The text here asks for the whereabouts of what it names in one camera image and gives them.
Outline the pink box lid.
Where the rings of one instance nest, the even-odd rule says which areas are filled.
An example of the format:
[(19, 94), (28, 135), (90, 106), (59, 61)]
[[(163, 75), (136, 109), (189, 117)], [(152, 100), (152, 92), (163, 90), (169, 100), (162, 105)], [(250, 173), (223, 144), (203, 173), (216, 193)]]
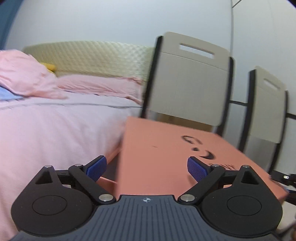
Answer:
[(251, 166), (280, 202), (287, 196), (260, 166), (219, 135), (144, 118), (126, 122), (116, 175), (115, 195), (174, 195), (196, 184), (187, 170), (194, 156), (226, 170)]

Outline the open pink cardboard box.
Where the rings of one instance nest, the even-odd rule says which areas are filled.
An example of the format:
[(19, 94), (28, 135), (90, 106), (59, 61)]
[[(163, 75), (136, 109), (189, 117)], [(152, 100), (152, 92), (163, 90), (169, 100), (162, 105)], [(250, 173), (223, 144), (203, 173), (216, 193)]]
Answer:
[(121, 153), (121, 148), (115, 149), (111, 154), (109, 154), (107, 159), (107, 169), (103, 175), (97, 181), (97, 184), (101, 186), (115, 186), (116, 183), (116, 173), (117, 166), (119, 162), (119, 157)]

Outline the bed with pink bedding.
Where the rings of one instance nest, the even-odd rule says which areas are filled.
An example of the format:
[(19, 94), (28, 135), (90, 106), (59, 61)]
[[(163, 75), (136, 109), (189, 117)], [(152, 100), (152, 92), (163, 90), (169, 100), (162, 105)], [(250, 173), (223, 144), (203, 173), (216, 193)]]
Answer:
[[(66, 169), (120, 147), (133, 100), (62, 90), (65, 75), (135, 77), (144, 84), (153, 47), (73, 41), (1, 51), (1, 240), (17, 233), (11, 206), (45, 165)], [(49, 72), (40, 62), (54, 64)]]

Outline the beige chair near bed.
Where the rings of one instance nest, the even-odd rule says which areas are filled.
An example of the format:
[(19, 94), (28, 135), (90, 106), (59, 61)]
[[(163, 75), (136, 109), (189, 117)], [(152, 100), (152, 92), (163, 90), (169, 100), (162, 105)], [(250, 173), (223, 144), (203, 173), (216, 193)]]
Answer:
[(233, 86), (234, 59), (228, 50), (186, 35), (157, 38), (144, 93), (148, 111), (216, 128), (223, 136)]

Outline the yellow plush toy on bed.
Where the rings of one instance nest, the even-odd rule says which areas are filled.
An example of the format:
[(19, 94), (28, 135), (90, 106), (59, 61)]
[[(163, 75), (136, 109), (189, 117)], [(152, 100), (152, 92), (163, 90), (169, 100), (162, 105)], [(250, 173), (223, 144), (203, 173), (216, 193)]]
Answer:
[(56, 71), (56, 69), (57, 69), (54, 64), (49, 64), (49, 63), (44, 63), (44, 62), (40, 62), (40, 64), (44, 65), (49, 72), (54, 73)]

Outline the pink pillow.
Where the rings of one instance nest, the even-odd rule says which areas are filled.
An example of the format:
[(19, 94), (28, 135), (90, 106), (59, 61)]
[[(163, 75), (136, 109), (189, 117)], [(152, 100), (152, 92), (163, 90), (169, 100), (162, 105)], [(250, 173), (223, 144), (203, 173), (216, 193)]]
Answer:
[(142, 80), (135, 77), (65, 75), (57, 78), (57, 85), (69, 92), (122, 97), (142, 103)]

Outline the beige chair by wall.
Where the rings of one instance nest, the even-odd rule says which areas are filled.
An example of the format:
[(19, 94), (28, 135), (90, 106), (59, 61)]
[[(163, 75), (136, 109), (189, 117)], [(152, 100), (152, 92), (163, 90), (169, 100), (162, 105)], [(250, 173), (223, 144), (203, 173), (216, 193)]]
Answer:
[(248, 76), (248, 99), (238, 150), (245, 151), (251, 136), (273, 143), (275, 149), (267, 165), (267, 173), (271, 173), (285, 137), (288, 91), (284, 83), (260, 66), (251, 70)]

